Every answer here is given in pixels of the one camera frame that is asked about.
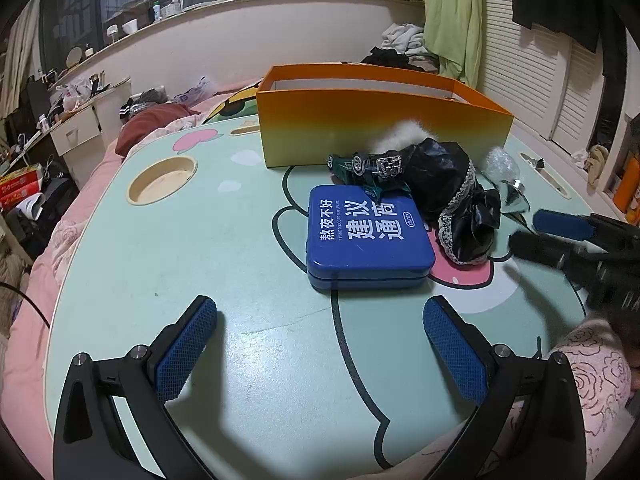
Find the black lace cloth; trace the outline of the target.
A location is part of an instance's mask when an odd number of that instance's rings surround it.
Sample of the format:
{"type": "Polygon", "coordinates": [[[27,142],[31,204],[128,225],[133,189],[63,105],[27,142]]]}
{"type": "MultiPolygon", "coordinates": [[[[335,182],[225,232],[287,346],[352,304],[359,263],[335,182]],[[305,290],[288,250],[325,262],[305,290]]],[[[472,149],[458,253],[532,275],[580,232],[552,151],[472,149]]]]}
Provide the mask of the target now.
{"type": "Polygon", "coordinates": [[[446,257],[457,266],[486,261],[500,226],[500,196],[477,181],[469,155],[456,142],[431,138],[400,154],[401,177],[446,257]]]}

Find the clear bubble wrap wad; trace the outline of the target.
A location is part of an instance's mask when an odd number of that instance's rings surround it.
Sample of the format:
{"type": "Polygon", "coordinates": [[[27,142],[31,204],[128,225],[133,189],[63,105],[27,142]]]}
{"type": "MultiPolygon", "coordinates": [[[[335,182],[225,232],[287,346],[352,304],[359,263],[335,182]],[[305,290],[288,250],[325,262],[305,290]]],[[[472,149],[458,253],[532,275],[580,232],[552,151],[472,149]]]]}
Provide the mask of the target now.
{"type": "Polygon", "coordinates": [[[520,168],[514,158],[500,146],[489,150],[480,163],[480,172],[493,184],[514,182],[520,178],[520,168]]]}

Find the white drawer desk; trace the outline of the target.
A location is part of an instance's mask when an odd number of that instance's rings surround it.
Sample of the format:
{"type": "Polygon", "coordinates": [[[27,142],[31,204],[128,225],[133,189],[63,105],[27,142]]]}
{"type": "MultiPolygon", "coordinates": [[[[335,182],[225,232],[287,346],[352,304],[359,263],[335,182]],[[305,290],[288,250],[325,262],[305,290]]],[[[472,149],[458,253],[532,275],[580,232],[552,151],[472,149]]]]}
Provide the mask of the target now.
{"type": "Polygon", "coordinates": [[[131,81],[126,77],[52,128],[50,137],[56,152],[78,188],[88,182],[108,146],[117,139],[122,128],[119,110],[130,94],[131,81]]]}

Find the blue tin case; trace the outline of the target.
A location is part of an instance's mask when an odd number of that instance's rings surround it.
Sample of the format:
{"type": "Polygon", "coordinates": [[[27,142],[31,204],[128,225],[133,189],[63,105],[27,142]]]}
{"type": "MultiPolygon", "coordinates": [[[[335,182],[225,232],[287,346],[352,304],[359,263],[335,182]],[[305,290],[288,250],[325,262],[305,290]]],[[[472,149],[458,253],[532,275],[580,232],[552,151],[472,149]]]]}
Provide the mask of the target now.
{"type": "Polygon", "coordinates": [[[421,285],[435,263],[413,199],[378,202],[357,185],[318,185],[309,193],[306,268],[316,289],[421,285]]]}

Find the orange cardboard box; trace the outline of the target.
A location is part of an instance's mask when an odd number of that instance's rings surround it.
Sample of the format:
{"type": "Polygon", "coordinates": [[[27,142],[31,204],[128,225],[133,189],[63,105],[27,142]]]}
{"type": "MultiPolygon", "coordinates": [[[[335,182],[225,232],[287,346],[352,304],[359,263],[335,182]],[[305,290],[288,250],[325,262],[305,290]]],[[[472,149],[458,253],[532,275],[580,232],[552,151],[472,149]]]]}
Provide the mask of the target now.
{"type": "Polygon", "coordinates": [[[512,114],[448,77],[369,64],[276,65],[256,93],[267,167],[322,165],[367,151],[389,128],[418,122],[473,162],[506,142],[512,114]]]}

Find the dark green toy car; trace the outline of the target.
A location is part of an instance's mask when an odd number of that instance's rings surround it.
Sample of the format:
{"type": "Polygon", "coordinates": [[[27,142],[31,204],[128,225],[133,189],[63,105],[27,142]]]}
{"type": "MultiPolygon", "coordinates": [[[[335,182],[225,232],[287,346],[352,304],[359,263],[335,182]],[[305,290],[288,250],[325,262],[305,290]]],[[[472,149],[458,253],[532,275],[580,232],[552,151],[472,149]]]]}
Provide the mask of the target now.
{"type": "Polygon", "coordinates": [[[330,155],[326,166],[342,183],[362,188],[375,203],[387,196],[410,194],[404,178],[405,161],[399,152],[355,153],[348,157],[330,155]]]}

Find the white fur pompom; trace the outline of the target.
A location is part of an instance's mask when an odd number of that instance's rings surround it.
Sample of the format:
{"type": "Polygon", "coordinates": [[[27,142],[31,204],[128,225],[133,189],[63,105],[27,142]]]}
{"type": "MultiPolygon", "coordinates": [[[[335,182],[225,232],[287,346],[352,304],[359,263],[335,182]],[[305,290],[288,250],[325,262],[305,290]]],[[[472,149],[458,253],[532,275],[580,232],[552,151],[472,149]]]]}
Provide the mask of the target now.
{"type": "Polygon", "coordinates": [[[420,122],[407,119],[396,122],[388,128],[375,141],[372,142],[370,152],[372,154],[384,154],[389,151],[401,151],[409,145],[418,145],[425,139],[436,140],[437,136],[425,129],[420,122]]]}

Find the dark red pillow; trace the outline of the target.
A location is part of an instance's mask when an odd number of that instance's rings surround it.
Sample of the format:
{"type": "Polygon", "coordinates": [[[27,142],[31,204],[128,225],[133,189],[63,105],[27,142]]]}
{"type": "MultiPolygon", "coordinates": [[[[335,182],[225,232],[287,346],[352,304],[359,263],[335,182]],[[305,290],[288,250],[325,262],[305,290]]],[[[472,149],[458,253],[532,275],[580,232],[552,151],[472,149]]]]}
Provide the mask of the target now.
{"type": "Polygon", "coordinates": [[[129,151],[152,131],[165,128],[178,119],[198,118],[198,113],[181,104],[156,104],[130,118],[120,129],[115,153],[125,157],[129,151]]]}

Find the pink floral blanket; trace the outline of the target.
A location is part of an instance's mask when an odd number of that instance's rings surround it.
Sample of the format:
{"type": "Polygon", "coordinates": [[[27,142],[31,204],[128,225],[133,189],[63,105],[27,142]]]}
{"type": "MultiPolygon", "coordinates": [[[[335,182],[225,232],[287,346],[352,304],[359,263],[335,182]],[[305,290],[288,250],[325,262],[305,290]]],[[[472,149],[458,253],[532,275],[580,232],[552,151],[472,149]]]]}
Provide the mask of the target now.
{"type": "Polygon", "coordinates": [[[570,368],[582,408],[586,477],[596,478],[623,441],[630,425],[631,367],[623,343],[603,314],[590,314],[553,347],[570,368]]]}

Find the green hanging curtain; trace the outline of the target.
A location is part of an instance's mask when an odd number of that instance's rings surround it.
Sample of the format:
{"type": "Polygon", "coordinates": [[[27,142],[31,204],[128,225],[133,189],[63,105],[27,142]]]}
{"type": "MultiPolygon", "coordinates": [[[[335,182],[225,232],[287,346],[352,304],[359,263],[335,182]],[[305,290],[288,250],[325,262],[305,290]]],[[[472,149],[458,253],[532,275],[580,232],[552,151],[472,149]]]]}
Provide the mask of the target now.
{"type": "Polygon", "coordinates": [[[476,88],[483,51],[484,0],[425,0],[424,46],[439,73],[476,88]]]}

